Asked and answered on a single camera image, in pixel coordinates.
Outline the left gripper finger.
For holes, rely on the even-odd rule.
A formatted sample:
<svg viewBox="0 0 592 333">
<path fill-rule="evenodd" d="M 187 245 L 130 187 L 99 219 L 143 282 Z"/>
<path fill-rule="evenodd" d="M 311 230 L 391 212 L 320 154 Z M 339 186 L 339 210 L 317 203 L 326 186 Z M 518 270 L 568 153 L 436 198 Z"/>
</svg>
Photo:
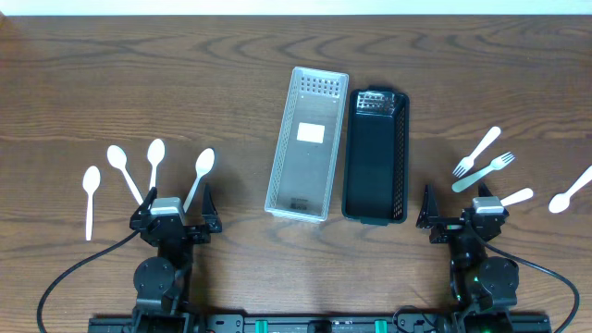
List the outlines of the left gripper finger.
<svg viewBox="0 0 592 333">
<path fill-rule="evenodd" d="M 206 224 L 218 223 L 218 212 L 213 202 L 212 193 L 208 183 L 203 188 L 202 217 Z"/>
<path fill-rule="evenodd" d="M 157 197 L 157 188 L 152 187 L 149 192 L 147 193 L 146 197 L 144 198 L 143 202 L 139 205 L 137 210 L 134 212 L 134 219 L 135 220 L 142 220 L 147 216 L 150 216 L 150 208 L 152 203 Z"/>
</svg>

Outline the mint green plastic fork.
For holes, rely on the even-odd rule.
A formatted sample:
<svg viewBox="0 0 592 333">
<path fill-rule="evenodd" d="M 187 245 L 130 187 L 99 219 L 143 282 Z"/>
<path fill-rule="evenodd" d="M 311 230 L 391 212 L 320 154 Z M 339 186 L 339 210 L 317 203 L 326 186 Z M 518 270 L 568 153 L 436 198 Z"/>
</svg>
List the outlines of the mint green plastic fork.
<svg viewBox="0 0 592 333">
<path fill-rule="evenodd" d="M 508 164 L 510 164 L 514 159 L 515 159 L 515 156 L 511 152 L 500 155 L 500 156 L 494 158 L 488 166 L 482 168 L 481 170 L 475 172 L 474 174 L 472 174 L 470 176 L 467 176 L 467 177 L 460 179 L 457 182 L 453 183 L 451 186 L 451 189 L 454 192 L 464 191 L 464 190 L 468 189 L 469 187 L 471 187 L 473 184 L 475 184 L 478 180 L 482 179 L 484 176 L 489 174 L 490 172 L 502 170 L 504 167 L 506 167 Z"/>
</svg>

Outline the white plastic fork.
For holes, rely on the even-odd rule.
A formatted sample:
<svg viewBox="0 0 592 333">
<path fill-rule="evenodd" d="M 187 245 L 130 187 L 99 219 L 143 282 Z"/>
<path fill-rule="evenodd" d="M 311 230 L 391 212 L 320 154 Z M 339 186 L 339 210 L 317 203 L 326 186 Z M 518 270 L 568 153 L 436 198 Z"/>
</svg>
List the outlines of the white plastic fork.
<svg viewBox="0 0 592 333">
<path fill-rule="evenodd" d="M 452 171 L 454 177 L 460 178 L 466 172 L 468 172 L 475 164 L 476 158 L 483 153 L 488 146 L 493 143 L 501 134 L 501 128 L 494 126 L 488 130 L 485 136 L 481 139 L 474 150 L 467 156 L 465 156 L 459 164 Z"/>
<path fill-rule="evenodd" d="M 503 207 L 518 204 L 520 202 L 531 199 L 534 196 L 534 192 L 530 188 L 523 188 L 503 199 L 500 200 L 500 204 Z"/>
</svg>

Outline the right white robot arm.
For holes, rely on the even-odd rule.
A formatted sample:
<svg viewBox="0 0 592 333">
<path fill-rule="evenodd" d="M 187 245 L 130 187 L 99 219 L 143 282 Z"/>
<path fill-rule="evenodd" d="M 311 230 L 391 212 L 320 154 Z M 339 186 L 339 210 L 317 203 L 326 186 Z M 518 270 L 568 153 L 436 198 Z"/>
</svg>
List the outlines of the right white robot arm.
<svg viewBox="0 0 592 333">
<path fill-rule="evenodd" d="M 430 231 L 429 242 L 450 249 L 450 289 L 457 308 L 441 314 L 437 332 L 514 332 L 510 308 L 517 304 L 519 268 L 512 260 L 486 253 L 508 216 L 500 199 L 481 189 L 458 217 L 438 211 L 432 186 L 425 187 L 416 226 Z"/>
</svg>

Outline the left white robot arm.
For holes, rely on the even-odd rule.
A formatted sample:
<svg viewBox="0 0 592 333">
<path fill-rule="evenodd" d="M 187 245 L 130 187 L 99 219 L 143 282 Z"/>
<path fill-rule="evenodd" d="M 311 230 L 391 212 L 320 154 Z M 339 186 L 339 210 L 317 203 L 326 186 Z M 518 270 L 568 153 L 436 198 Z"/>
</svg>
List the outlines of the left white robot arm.
<svg viewBox="0 0 592 333">
<path fill-rule="evenodd" d="M 183 211 L 163 211 L 164 200 L 151 189 L 132 214 L 129 227 L 157 249 L 157 255 L 139 264 L 133 276 L 137 291 L 132 311 L 132 333 L 205 332 L 206 319 L 189 303 L 193 247 L 211 241 L 222 231 L 210 187 L 203 188 L 201 225 L 187 226 Z"/>
</svg>

